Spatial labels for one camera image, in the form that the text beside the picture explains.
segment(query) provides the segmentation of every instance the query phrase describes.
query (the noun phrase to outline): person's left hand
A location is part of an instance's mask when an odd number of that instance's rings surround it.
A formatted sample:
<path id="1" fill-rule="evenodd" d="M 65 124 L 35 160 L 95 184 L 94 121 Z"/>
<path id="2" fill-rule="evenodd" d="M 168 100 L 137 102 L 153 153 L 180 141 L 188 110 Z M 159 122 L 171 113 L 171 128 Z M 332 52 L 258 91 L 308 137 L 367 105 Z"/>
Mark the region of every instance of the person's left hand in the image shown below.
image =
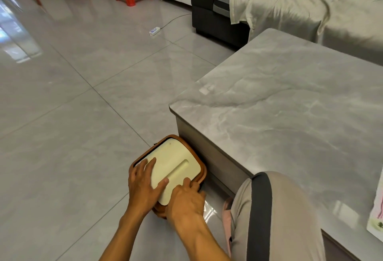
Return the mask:
<path id="1" fill-rule="evenodd" d="M 130 211 L 142 219 L 154 207 L 169 183 L 169 179 L 164 178 L 155 189 L 152 188 L 150 179 L 155 163 L 156 158 L 150 160 L 149 163 L 147 159 L 144 159 L 140 164 L 135 167 L 131 166 L 129 169 L 129 204 L 127 212 Z"/>

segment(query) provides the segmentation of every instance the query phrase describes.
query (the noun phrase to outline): hand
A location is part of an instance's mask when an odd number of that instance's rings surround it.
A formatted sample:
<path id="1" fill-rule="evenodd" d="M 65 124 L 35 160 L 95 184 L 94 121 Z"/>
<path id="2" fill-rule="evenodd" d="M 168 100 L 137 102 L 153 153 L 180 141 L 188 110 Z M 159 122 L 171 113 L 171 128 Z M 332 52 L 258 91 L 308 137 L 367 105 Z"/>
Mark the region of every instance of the hand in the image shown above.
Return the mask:
<path id="1" fill-rule="evenodd" d="M 199 184 L 194 182 L 190 187 L 190 179 L 185 178 L 182 186 L 177 185 L 172 192 L 166 207 L 166 218 L 177 233 L 195 217 L 203 217 L 206 194 L 198 193 Z"/>
<path id="2" fill-rule="evenodd" d="M 129 204 L 127 212 L 141 219 L 154 207 L 169 183 L 169 179 L 164 178 L 155 189 L 152 188 L 150 182 L 155 163 L 156 158 L 150 160 L 149 163 L 147 159 L 144 159 L 140 164 L 129 168 Z"/>

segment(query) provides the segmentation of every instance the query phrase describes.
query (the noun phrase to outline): brown rim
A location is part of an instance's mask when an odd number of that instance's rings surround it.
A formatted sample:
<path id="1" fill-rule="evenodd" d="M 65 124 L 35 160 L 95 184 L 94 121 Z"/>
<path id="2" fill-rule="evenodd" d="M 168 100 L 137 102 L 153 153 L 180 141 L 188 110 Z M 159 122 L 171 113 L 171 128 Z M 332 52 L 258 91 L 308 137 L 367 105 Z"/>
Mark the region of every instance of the brown rim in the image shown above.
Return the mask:
<path id="1" fill-rule="evenodd" d="M 181 137 L 177 136 L 177 135 L 168 135 L 166 137 L 164 137 L 162 140 L 160 140 L 158 143 L 156 143 L 154 146 L 152 146 L 149 150 L 147 150 L 144 154 L 142 154 L 140 157 L 138 157 L 136 159 L 136 161 L 134 161 L 131 165 L 131 168 L 136 166 L 139 162 L 141 162 L 142 160 L 145 159 L 145 157 L 150 153 L 152 152 L 155 148 L 157 148 L 158 146 L 160 146 L 163 142 L 165 142 L 167 139 L 170 139 L 170 138 L 173 138 L 173 139 L 176 139 L 178 141 L 180 141 L 188 150 L 189 152 L 193 155 L 193 157 L 197 160 L 198 164 L 200 165 L 201 167 L 201 172 L 192 179 L 191 182 L 197 182 L 198 184 L 201 184 L 202 181 L 204 181 L 206 175 L 207 175 L 207 169 L 206 169 L 206 166 L 205 164 L 201 161 L 201 159 L 197 156 L 197 154 L 194 152 L 194 150 L 189 146 L 188 143 L 186 143 L 186 141 L 184 139 L 182 139 Z M 153 212 L 159 216 L 160 218 L 166 218 L 166 215 L 165 215 L 165 209 L 166 209 L 166 205 L 161 205 L 159 202 L 156 203 L 156 205 L 154 206 L 153 208 Z"/>

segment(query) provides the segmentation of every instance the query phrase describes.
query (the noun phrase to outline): beige pants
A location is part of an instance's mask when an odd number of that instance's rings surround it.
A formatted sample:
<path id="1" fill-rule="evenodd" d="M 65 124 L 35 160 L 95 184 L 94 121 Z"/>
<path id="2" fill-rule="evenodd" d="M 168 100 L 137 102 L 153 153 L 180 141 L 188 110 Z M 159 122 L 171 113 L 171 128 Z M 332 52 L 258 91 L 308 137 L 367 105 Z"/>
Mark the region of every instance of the beige pants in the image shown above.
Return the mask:
<path id="1" fill-rule="evenodd" d="M 322 261 L 315 209 L 288 177 L 261 172 L 247 179 L 231 206 L 234 261 Z"/>

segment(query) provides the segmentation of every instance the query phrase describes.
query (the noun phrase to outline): marble tabletop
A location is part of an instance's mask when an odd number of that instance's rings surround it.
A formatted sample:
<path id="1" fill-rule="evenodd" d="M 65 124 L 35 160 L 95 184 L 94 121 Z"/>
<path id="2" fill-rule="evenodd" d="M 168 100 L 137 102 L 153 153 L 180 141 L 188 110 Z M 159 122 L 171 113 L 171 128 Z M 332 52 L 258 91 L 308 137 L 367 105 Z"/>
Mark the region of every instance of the marble tabletop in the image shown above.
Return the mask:
<path id="1" fill-rule="evenodd" d="M 249 174 L 296 181 L 357 258 L 382 259 L 366 225 L 383 166 L 383 67 L 269 29 L 169 106 Z"/>

